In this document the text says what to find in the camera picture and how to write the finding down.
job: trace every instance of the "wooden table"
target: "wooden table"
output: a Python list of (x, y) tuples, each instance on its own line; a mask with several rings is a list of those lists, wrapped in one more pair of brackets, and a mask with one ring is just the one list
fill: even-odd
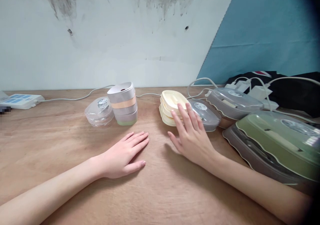
[[(137, 88), (136, 94), (185, 87)], [(202, 87), (193, 87), (197, 94)], [(20, 91), (45, 99), (79, 98), (90, 90)], [(126, 133), (149, 132), (150, 142), (137, 159), (146, 160), (139, 173), (100, 179), (70, 199), (43, 224), (281, 224), (247, 196), (177, 154), (160, 117), (158, 96), (138, 98), (133, 126), (92, 127), (85, 108), (107, 90), (80, 101), (43, 102), (29, 110), (1, 117), (0, 204), (57, 176), (115, 144)], [(215, 149), (247, 166), (218, 128), (208, 135)]]

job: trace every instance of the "white wall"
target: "white wall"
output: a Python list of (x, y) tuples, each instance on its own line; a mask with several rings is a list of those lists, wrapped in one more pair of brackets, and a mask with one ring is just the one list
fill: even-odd
[(230, 2), (0, 0), (0, 90), (185, 86)]

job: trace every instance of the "forearm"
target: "forearm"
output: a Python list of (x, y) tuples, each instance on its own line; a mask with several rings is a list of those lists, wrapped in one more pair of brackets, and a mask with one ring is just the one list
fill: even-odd
[(204, 168), (287, 224), (300, 224), (312, 202), (309, 196), (222, 155), (213, 156)]
[(35, 225), (43, 222), (80, 190), (98, 179), (93, 159), (46, 181), (0, 206), (0, 224)]

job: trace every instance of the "round label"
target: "round label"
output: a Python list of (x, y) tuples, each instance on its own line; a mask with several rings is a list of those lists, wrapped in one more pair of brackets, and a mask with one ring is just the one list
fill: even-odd
[(195, 105), (195, 107), (196, 107), (197, 109), (207, 110), (207, 106), (205, 106), (205, 105), (202, 104), (202, 103), (195, 103), (194, 105)]
[(283, 125), (287, 126), (288, 128), (296, 132), (302, 133), (310, 137), (320, 137), (320, 133), (316, 133), (314, 130), (308, 128), (307, 126), (301, 123), (297, 123), (287, 119), (282, 119), (281, 122)]
[(241, 92), (238, 92), (238, 91), (229, 90), (228, 93), (233, 95), (233, 96), (236, 96), (236, 97), (243, 97), (243, 94)]
[(105, 109), (109, 106), (108, 99), (104, 98), (98, 101), (98, 108), (99, 109)]

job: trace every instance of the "green container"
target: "green container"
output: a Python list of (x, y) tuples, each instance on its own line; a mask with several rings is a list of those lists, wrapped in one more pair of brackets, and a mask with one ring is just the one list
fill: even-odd
[(318, 180), (320, 129), (270, 111), (251, 113), (236, 124), (288, 170)]

